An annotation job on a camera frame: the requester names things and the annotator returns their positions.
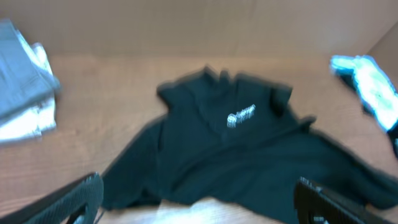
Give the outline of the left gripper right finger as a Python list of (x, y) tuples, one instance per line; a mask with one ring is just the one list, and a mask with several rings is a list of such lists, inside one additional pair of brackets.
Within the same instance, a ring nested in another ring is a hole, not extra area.
[(299, 178), (295, 185), (294, 208), (300, 224), (392, 224), (304, 177)]

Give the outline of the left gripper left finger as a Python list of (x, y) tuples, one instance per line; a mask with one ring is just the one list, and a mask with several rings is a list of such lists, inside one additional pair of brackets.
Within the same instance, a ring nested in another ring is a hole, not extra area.
[(1, 224), (94, 224), (103, 201), (103, 180), (92, 172), (1, 218)]

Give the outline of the black polo shirt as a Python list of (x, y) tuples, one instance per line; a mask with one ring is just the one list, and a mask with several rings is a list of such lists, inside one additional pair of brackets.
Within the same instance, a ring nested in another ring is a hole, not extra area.
[(360, 205), (397, 205), (397, 179), (312, 128), (289, 106), (292, 90), (205, 68), (160, 85), (168, 113), (150, 122), (103, 176), (106, 210), (191, 205), (205, 197), (297, 223), (294, 188), (313, 180)]

